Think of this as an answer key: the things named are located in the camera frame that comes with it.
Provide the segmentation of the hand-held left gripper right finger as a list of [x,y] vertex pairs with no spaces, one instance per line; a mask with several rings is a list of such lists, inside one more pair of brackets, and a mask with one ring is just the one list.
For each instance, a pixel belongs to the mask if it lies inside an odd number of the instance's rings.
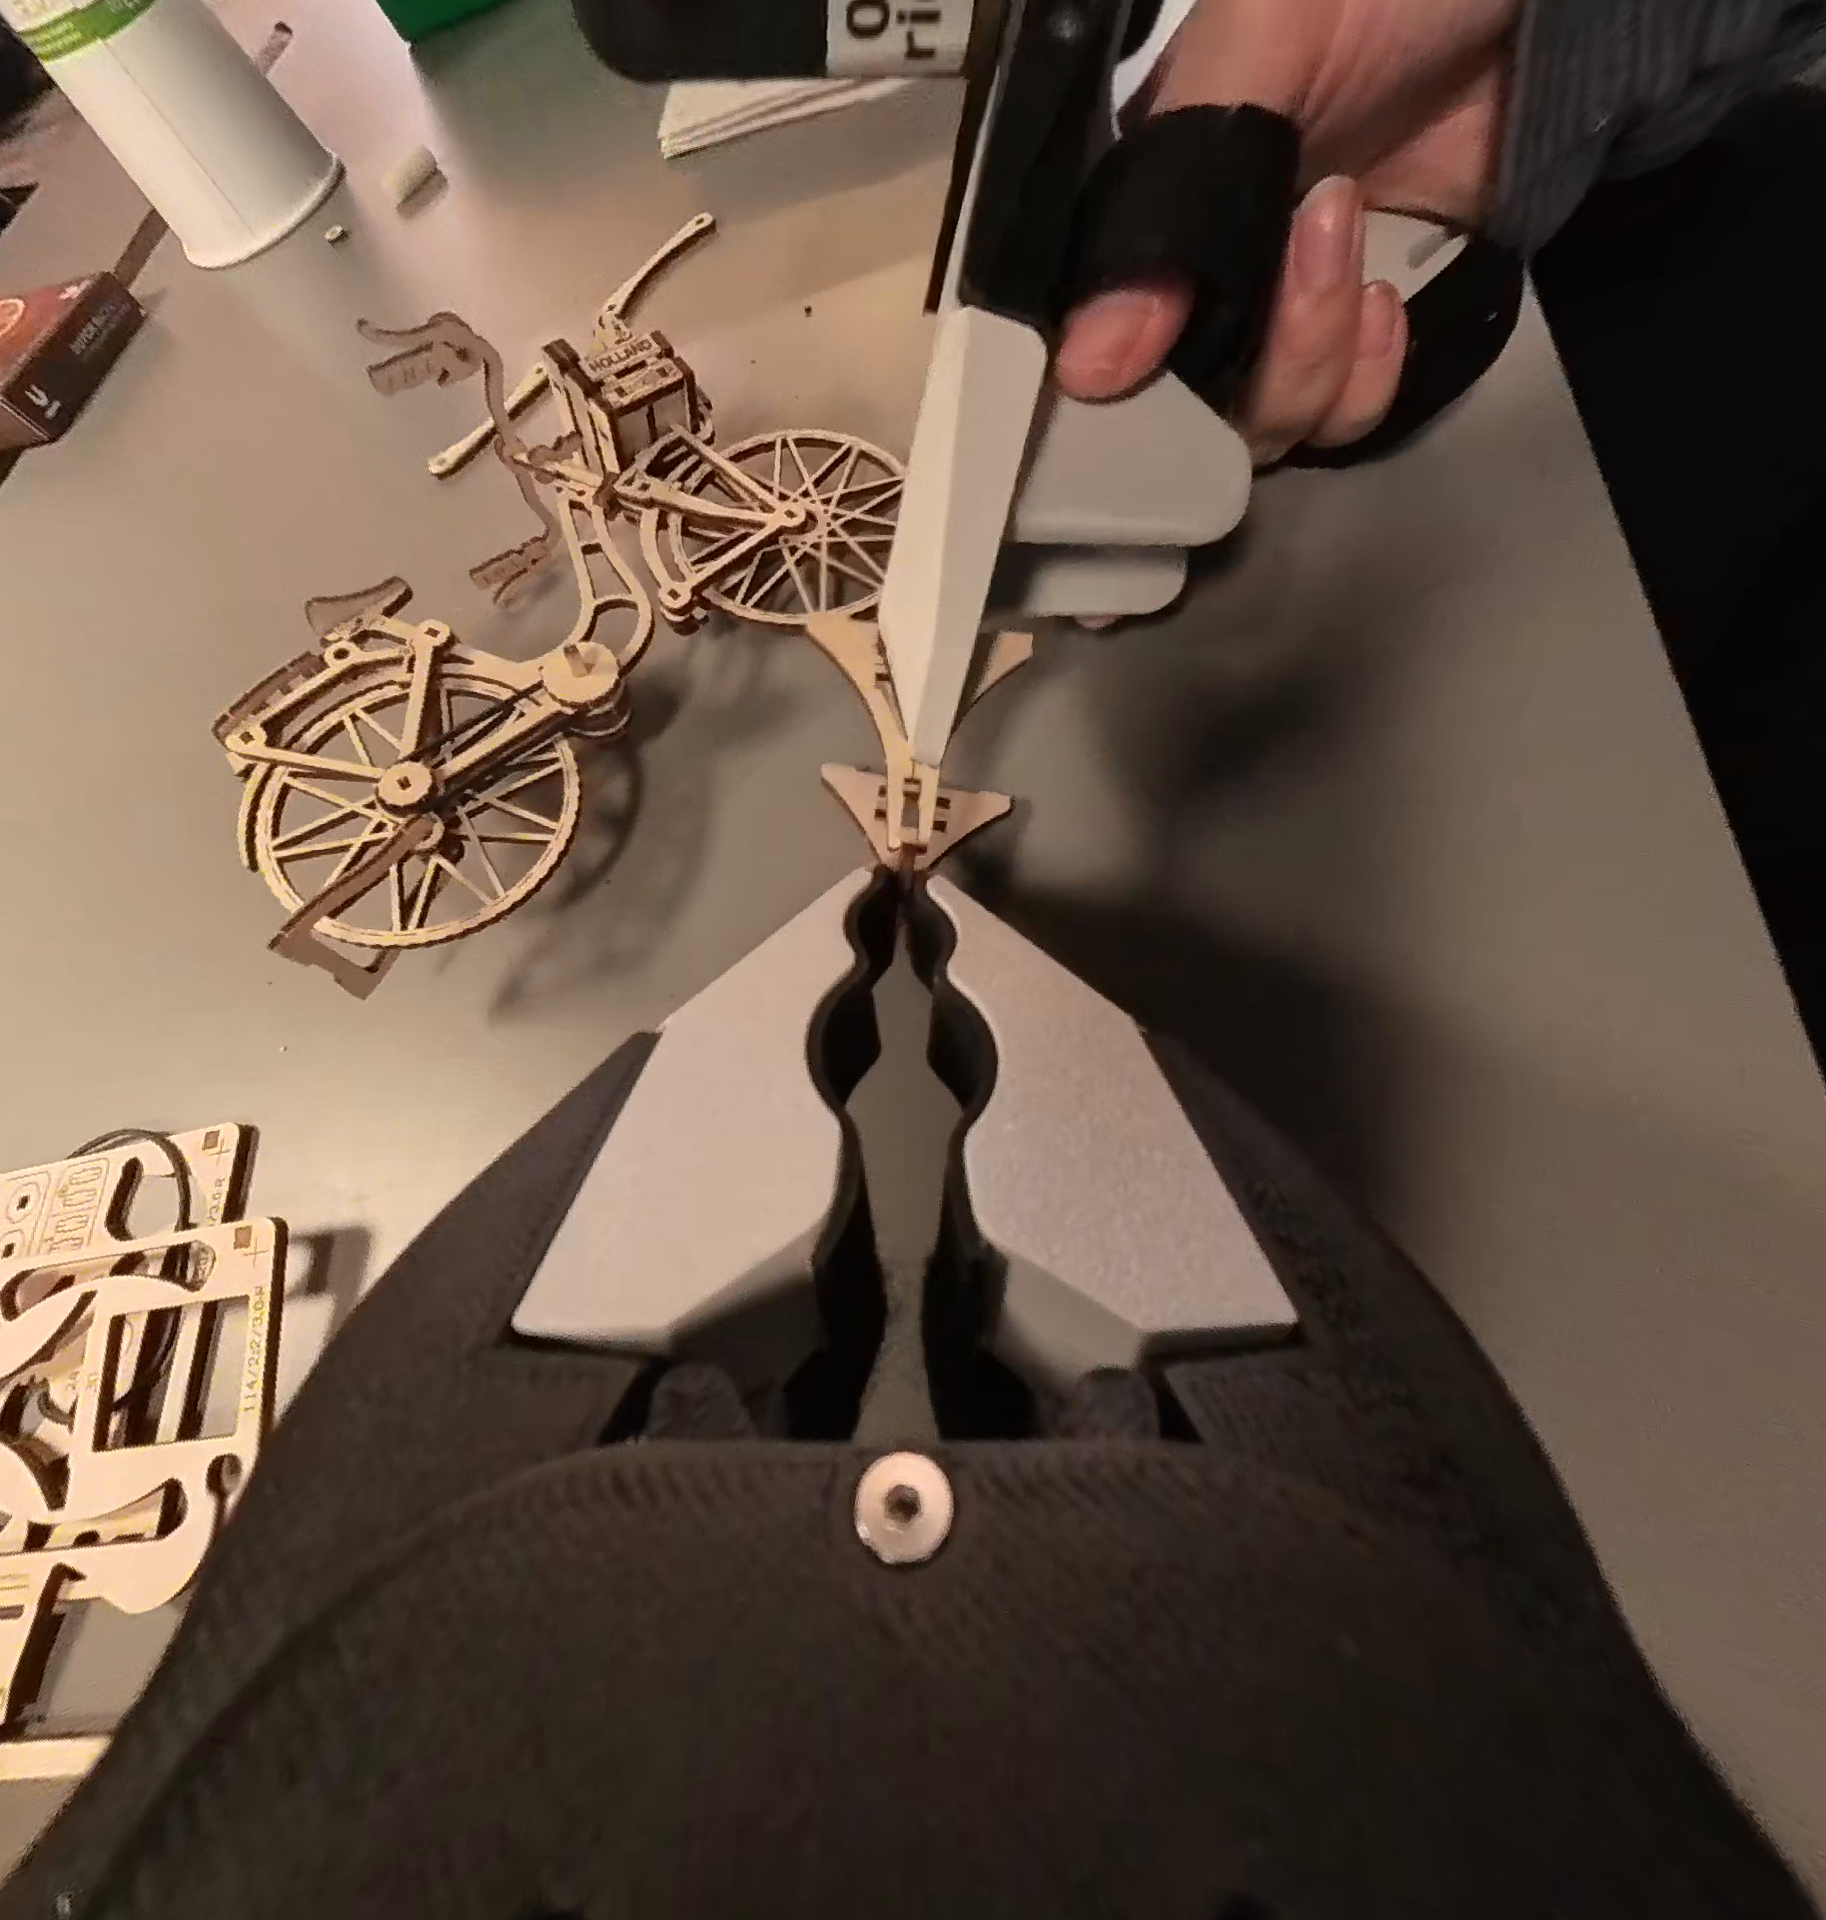
[[1299,1316],[1141,1022],[947,878],[909,900],[958,1103],[926,1269],[944,1435],[1028,1435],[1098,1374],[1292,1338]]

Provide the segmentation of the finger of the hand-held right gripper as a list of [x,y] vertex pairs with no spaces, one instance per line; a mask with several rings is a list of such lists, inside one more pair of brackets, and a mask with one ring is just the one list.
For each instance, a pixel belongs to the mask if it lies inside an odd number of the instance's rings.
[[1045,370],[1028,324],[972,304],[941,314],[880,591],[915,761],[941,761],[958,719]]

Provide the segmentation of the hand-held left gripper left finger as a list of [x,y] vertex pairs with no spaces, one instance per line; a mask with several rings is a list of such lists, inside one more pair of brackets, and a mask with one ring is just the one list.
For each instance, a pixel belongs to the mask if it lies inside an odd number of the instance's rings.
[[884,1298],[850,1102],[899,887],[835,880],[649,1037],[512,1326],[723,1368],[756,1425],[849,1435]]

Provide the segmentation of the forked wooden model part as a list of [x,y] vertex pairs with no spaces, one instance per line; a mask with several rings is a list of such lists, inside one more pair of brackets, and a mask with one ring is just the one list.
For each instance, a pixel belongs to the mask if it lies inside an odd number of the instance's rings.
[[[926,758],[909,743],[899,723],[898,693],[879,626],[863,617],[819,612],[808,617],[805,633],[839,675],[852,684],[852,689],[865,704],[882,749],[884,775],[891,779],[937,777],[947,748],[941,748],[937,758]],[[988,689],[1022,668],[1032,658],[1032,648],[1032,632],[1007,630],[986,636],[977,647],[955,718],[965,718]]]

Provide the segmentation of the person's right forearm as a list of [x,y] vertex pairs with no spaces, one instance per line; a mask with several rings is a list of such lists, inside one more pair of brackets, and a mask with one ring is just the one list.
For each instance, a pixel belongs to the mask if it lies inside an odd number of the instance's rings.
[[1536,252],[1600,180],[1688,152],[1826,56],[1826,2],[1523,2],[1480,229]]

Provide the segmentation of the wooden parts sheet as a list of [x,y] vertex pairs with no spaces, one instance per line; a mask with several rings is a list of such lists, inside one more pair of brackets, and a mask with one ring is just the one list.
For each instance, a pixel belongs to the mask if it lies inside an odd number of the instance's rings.
[[271,1423],[285,1228],[247,1219],[0,1267],[0,1782],[106,1735],[28,1712],[66,1613],[180,1597]]
[[221,1120],[172,1135],[113,1128],[0,1171],[0,1319],[103,1272],[184,1269],[162,1236],[238,1219],[251,1157],[251,1128]]

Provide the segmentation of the wooden bicycle model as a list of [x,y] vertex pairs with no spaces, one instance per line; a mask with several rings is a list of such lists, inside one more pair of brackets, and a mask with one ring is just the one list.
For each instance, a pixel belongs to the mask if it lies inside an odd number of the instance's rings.
[[412,617],[402,578],[311,600],[312,647],[216,719],[239,861],[285,908],[275,949],[366,997],[408,951],[546,884],[579,829],[583,751],[625,733],[662,630],[873,610],[905,472],[833,430],[720,442],[688,359],[628,322],[600,322],[590,351],[542,346],[548,438],[506,417],[501,355],[458,314],[359,332],[383,393],[477,381],[537,526],[473,584],[504,604],[560,565],[572,591],[564,636],[525,660]]

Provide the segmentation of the person's right hand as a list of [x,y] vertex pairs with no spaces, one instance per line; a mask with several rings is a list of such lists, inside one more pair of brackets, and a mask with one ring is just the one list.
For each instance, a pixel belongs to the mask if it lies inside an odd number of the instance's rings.
[[1517,2],[1203,2],[1132,96],[1135,118],[1261,107],[1300,176],[1258,359],[1233,407],[1256,468],[1342,449],[1388,416],[1410,355],[1401,291],[1367,279],[1378,211],[1478,227],[1496,197]]

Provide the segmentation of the instruction booklet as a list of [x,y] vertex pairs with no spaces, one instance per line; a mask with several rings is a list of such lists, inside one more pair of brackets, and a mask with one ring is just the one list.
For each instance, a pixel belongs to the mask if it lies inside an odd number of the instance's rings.
[[735,138],[776,131],[898,94],[899,77],[669,84],[660,108],[662,158],[692,157]]

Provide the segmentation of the person's torso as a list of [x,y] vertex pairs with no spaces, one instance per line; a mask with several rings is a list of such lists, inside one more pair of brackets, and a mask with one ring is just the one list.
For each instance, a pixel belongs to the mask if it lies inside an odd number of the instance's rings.
[[1826,90],[1596,187],[1531,276],[1826,1081]]

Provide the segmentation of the white paper cup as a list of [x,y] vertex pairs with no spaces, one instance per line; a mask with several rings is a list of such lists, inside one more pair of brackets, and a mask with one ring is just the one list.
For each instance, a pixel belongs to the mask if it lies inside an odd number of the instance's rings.
[[84,3],[39,60],[199,270],[267,252],[343,180],[343,163],[201,2]]

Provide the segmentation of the dark brown small box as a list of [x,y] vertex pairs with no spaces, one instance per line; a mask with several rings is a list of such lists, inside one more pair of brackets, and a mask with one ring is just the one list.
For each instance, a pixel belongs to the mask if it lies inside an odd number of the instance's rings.
[[141,322],[110,271],[0,296],[0,454],[61,438]]

